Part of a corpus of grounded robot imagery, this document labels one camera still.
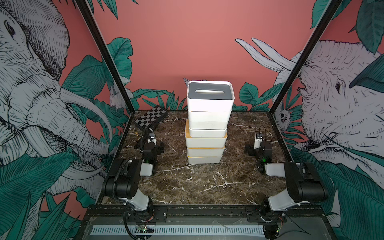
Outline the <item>small bamboo lid tissue box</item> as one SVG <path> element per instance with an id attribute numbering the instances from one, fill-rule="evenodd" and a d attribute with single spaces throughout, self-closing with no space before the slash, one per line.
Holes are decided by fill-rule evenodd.
<path id="1" fill-rule="evenodd" d="M 202 112 L 190 111 L 189 127 L 197 130 L 224 130 L 227 128 L 232 111 Z"/>

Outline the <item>black frame post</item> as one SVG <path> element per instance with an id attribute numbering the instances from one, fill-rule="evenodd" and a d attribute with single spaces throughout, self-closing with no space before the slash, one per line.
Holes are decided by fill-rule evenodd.
<path id="1" fill-rule="evenodd" d="M 328 24 L 331 22 L 333 16 L 335 15 L 336 11 L 338 10 L 339 6 L 341 5 L 342 0 L 332 0 L 327 4 L 327 7 L 325 11 L 322 14 L 321 19 L 319 20 L 317 26 L 315 27 L 309 41 L 307 42 L 305 48 L 302 51 L 302 54 L 300 55 L 297 63 L 295 64 L 293 70 L 291 70 L 291 73 L 286 80 L 285 84 L 283 85 L 276 101 L 273 103 L 273 106 L 270 108 L 268 114 L 269 116 L 273 115 L 276 110 L 279 107 L 279 104 L 282 102 L 284 96 L 288 92 L 289 88 L 299 75 L 300 70 L 304 66 L 306 60 L 308 57 L 312 54 L 312 51 L 314 50 L 317 42 L 319 41 L 320 37 L 323 35 L 324 31 L 326 30 Z"/>
<path id="2" fill-rule="evenodd" d="M 104 38 L 100 32 L 100 29 L 93 17 L 93 14 L 90 10 L 90 7 L 89 7 L 89 4 L 87 1 L 84 1 L 84 0 L 76 0 L 75 1 L 81 14 L 82 14 L 82 17 L 83 19 L 85 20 L 86 24 L 87 24 L 87 27 L 88 29 L 90 30 L 91 32 L 91 35 L 99 49 L 99 51 L 101 52 L 101 55 L 103 57 L 103 60 L 105 62 L 105 64 L 107 65 L 107 68 L 109 70 L 109 72 L 111 73 L 113 79 L 114 79 L 114 82 L 117 84 L 117 87 L 118 89 L 120 90 L 120 93 L 125 101 L 125 104 L 127 105 L 128 107 L 128 112 L 130 113 L 130 115 L 134 115 L 135 114 L 135 109 L 134 109 L 134 106 L 126 92 L 126 88 L 125 86 L 123 85 L 122 83 L 122 80 L 121 80 L 121 77 L 120 77 L 120 74 L 117 70 L 117 67 L 112 59 L 112 56 L 109 52 L 109 49 L 104 41 Z"/>

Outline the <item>edge bamboo tissue box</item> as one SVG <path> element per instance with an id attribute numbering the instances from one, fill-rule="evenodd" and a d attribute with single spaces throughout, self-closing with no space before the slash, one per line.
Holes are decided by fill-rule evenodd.
<path id="1" fill-rule="evenodd" d="M 215 130 L 189 128 L 189 134 L 191 138 L 225 138 L 227 135 L 227 129 Z"/>

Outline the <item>large bamboo lid tissue box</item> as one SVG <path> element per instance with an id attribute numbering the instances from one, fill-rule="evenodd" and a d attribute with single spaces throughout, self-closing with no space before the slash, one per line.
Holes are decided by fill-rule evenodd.
<path id="1" fill-rule="evenodd" d="M 225 151 L 222 148 L 187 148 L 188 157 L 221 157 Z"/>

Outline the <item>grey lid tissue box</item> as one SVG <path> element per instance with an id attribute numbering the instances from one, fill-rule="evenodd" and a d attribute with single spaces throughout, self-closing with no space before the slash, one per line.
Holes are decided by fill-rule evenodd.
<path id="1" fill-rule="evenodd" d="M 226 81 L 189 81 L 188 110 L 193 112 L 228 112 L 235 100 L 233 86 Z"/>

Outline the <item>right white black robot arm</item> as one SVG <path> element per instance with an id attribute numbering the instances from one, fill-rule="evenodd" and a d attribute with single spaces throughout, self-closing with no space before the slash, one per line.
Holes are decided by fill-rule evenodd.
<path id="1" fill-rule="evenodd" d="M 315 166 L 311 163 L 272 162 L 272 145 L 269 141 L 245 144 L 245 154 L 256 158 L 257 170 L 266 176 L 284 178 L 286 188 L 267 197 L 258 208 L 262 221 L 281 221 L 286 210 L 305 204 L 325 201 L 328 191 Z"/>

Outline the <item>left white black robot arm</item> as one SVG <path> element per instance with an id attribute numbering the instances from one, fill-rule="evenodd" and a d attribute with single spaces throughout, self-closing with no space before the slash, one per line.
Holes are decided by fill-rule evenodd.
<path id="1" fill-rule="evenodd" d="M 141 177 L 151 177 L 158 169 L 158 156 L 164 153 L 164 143 L 145 143 L 141 159 L 115 161 L 102 185 L 102 194 L 128 208 L 142 222 L 155 217 L 153 201 L 139 189 Z"/>

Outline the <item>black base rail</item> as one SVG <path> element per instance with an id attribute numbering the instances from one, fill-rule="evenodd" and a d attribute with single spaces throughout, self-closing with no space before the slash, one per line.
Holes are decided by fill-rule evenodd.
<path id="1" fill-rule="evenodd" d="M 293 207 L 283 212 L 267 212 L 260 205 L 154 205 L 154 213 L 148 217 L 150 223 L 166 223 L 171 218 L 246 218 L 249 223 L 266 224 L 268 221 L 294 218 L 321 218 L 326 220 L 323 209 L 318 205 Z M 143 223 L 141 212 L 131 212 L 120 205 L 94 205 L 88 208 L 84 222 L 92 218 L 116 218 L 121 220 L 128 212 L 129 223 Z"/>

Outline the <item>black white chessboard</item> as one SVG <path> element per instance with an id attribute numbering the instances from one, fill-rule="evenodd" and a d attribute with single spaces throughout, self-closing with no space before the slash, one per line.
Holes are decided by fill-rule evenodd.
<path id="1" fill-rule="evenodd" d="M 167 110 L 159 105 L 156 105 L 150 111 L 136 119 L 134 123 L 140 130 L 144 130 L 145 128 L 150 128 L 153 125 L 157 125 L 167 116 Z"/>

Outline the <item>left black frame post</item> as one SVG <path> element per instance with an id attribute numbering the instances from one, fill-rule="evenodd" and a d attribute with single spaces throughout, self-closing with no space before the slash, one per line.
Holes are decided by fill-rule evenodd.
<path id="1" fill-rule="evenodd" d="M 113 79 L 114 79 L 114 82 L 117 84 L 117 87 L 118 89 L 120 90 L 120 93 L 125 101 L 125 104 L 127 105 L 128 107 L 128 112 L 130 113 L 130 115 L 134 115 L 135 114 L 135 109 L 134 109 L 134 106 L 126 92 L 126 88 L 125 86 L 123 85 L 122 83 L 122 80 L 121 80 L 121 77 L 120 77 L 120 74 L 117 70 L 117 67 L 112 59 L 112 56 L 109 52 L 109 49 L 104 41 L 104 38 L 100 32 L 100 29 L 93 17 L 93 14 L 90 10 L 90 7 L 89 7 L 89 4 L 87 1 L 84 1 L 84 0 L 76 0 L 75 1 L 81 14 L 82 14 L 82 17 L 83 19 L 85 20 L 86 24 L 87 24 L 87 27 L 88 29 L 90 30 L 91 32 L 91 35 L 99 49 L 99 51 L 101 52 L 101 55 L 103 57 L 103 60 L 105 62 L 105 64 L 107 65 L 107 68 L 109 70 L 109 72 L 111 73 Z"/>

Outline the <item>right black frame post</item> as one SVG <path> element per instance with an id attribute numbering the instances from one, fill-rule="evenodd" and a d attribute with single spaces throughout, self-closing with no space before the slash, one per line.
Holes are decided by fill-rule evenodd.
<path id="1" fill-rule="evenodd" d="M 342 0 L 332 0 L 327 4 L 327 7 L 325 11 L 322 14 L 321 19 L 319 20 L 317 26 L 315 27 L 309 41 L 307 42 L 305 48 L 302 51 L 302 54 L 300 55 L 297 63 L 295 64 L 293 70 L 291 70 L 291 73 L 286 80 L 285 84 L 283 85 L 276 101 L 273 103 L 273 106 L 270 108 L 268 114 L 269 116 L 273 115 L 276 110 L 279 107 L 279 104 L 282 102 L 284 96 L 288 92 L 289 88 L 299 75 L 300 70 L 304 66 L 306 60 L 308 57 L 312 54 L 312 51 L 314 50 L 317 42 L 319 41 L 320 37 L 323 35 L 324 31 L 326 30 L 328 24 L 331 22 L 333 16 L 335 15 L 336 11 L 338 10 L 339 6 L 341 5 Z"/>

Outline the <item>green circuit board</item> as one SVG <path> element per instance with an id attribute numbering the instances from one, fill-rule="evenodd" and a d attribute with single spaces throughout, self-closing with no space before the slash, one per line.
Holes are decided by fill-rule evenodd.
<path id="1" fill-rule="evenodd" d="M 136 234 L 153 234 L 154 228 L 150 228 L 148 226 L 137 226 Z"/>

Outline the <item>yellow lid tissue box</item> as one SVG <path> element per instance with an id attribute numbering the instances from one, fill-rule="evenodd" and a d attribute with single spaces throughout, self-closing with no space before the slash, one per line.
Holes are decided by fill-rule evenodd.
<path id="1" fill-rule="evenodd" d="M 218 164 L 222 157 L 189 157 L 189 164 Z"/>

